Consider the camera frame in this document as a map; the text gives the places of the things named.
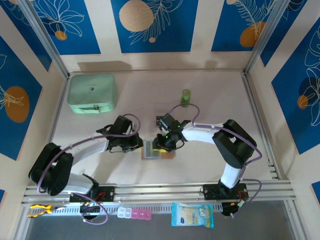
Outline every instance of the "green bottle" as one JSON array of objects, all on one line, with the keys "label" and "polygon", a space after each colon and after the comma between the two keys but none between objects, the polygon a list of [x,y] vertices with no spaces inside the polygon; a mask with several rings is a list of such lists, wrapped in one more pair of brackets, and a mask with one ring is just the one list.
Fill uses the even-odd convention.
[{"label": "green bottle", "polygon": [[189,89],[182,90],[181,101],[180,101],[181,104],[184,104],[182,105],[182,107],[186,108],[189,106],[188,103],[190,102],[190,98],[191,98],[191,91]]}]

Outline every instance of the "wet wipes package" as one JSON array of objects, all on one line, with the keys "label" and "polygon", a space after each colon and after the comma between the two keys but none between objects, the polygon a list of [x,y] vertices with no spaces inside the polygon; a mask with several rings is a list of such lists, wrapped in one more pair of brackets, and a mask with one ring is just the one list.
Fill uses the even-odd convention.
[{"label": "wet wipes package", "polygon": [[212,205],[172,203],[171,226],[204,226],[214,228]]}]

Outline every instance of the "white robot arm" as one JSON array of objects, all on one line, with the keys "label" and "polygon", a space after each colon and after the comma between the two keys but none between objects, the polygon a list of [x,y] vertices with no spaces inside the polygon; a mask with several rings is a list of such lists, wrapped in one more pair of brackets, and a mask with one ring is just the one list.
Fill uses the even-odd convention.
[{"label": "white robot arm", "polygon": [[152,143],[154,150],[165,150],[167,152],[177,150],[180,148],[176,147],[178,141],[200,141],[217,146],[226,161],[223,175],[219,180],[219,191],[222,191],[221,199],[227,197],[225,193],[231,193],[239,183],[245,163],[254,152],[251,146],[238,137],[232,141],[235,136],[223,129],[228,129],[255,147],[257,146],[256,142],[234,120],[228,120],[223,124],[202,124],[189,120],[184,120],[180,123],[167,113],[159,120],[159,125],[160,128],[166,131],[166,134],[157,135]]},{"label": "white robot arm", "polygon": [[48,143],[40,153],[28,177],[51,196],[61,192],[80,193],[95,197],[99,184],[91,177],[83,174],[71,173],[73,165],[93,154],[111,151],[113,147],[121,147],[122,152],[127,153],[143,146],[143,140],[139,137],[139,127],[134,132],[133,123],[125,114],[117,117],[114,124],[110,124],[97,130],[102,135],[93,136],[76,142],[65,149],[60,149],[53,142]]},{"label": "white robot arm", "polygon": [[[223,127],[223,124],[203,124],[189,122],[182,130],[182,135],[187,141],[199,141],[215,144],[214,135],[219,132],[215,127]],[[239,181],[242,168],[235,168],[228,163],[225,164],[221,183],[227,188],[232,189]]]}]

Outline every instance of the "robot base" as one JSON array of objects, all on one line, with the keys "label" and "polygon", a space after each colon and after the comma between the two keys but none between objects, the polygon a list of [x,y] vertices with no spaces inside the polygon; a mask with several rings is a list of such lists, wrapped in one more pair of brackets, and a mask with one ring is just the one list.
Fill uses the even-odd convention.
[{"label": "robot base", "polygon": [[[115,187],[114,186],[98,186],[96,189],[96,195],[93,197],[97,202],[113,202],[115,197]],[[76,194],[71,194],[70,203],[86,203],[88,200],[78,196]]]},{"label": "robot base", "polygon": [[239,199],[238,192],[248,192],[245,183],[238,183],[234,188],[229,189],[223,187],[220,182],[218,184],[205,184],[203,185],[203,195],[205,200],[236,200]]}]

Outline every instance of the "green pouch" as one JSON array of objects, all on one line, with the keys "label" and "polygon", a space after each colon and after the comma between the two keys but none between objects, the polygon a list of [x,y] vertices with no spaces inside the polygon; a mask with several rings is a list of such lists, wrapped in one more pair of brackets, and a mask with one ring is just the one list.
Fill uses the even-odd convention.
[{"label": "green pouch", "polygon": [[117,85],[111,73],[76,75],[70,80],[68,104],[76,114],[110,112],[117,104]]}]

